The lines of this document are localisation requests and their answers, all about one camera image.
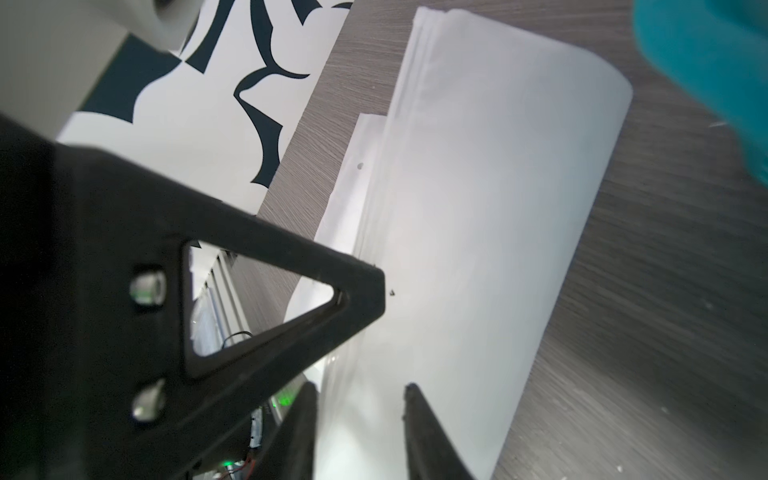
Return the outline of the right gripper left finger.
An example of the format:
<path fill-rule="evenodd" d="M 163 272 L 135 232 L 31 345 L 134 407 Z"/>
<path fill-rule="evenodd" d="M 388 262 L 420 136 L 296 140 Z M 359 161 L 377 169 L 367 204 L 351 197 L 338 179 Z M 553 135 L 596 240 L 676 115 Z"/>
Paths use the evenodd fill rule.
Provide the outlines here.
<path fill-rule="evenodd" d="M 318 392 L 312 382 L 299 390 L 286 417 L 258 457 L 249 479 L 312 479 Z"/>

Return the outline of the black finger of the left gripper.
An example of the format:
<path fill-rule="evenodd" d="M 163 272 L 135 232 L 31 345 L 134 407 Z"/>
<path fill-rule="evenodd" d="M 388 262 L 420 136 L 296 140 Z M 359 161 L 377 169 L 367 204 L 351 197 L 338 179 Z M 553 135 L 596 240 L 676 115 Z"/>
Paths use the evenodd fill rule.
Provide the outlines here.
<path fill-rule="evenodd" d="M 191 246 L 329 285 L 294 321 L 203 356 Z M 383 272 L 107 152 L 1 122 L 1 475 L 180 479 L 379 318 Z"/>

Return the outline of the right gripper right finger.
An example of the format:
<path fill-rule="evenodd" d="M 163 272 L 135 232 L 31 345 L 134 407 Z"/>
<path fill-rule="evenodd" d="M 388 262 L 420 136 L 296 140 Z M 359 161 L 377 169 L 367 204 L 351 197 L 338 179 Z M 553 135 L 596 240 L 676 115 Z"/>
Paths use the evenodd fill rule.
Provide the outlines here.
<path fill-rule="evenodd" d="M 472 479 L 417 384 L 406 386 L 404 401 L 408 478 Z"/>

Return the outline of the translucent zip bag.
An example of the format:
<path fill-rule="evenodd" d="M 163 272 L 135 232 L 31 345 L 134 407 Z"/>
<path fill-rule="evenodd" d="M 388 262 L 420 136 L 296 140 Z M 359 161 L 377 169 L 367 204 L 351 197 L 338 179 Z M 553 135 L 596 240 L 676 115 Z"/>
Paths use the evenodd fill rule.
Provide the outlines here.
<path fill-rule="evenodd" d="M 632 95 L 590 51 L 416 11 L 354 249 L 386 308 L 326 364 L 317 478 L 406 477 L 410 383 L 492 476 Z"/>

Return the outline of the teal plastic basket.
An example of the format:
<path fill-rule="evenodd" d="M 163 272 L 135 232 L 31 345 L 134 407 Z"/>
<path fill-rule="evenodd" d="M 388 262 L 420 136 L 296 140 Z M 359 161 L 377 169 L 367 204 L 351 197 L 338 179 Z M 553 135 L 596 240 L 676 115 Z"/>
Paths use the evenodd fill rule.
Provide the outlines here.
<path fill-rule="evenodd" d="M 644 57 L 731 126 L 765 185 L 767 3 L 635 1 L 632 23 Z"/>

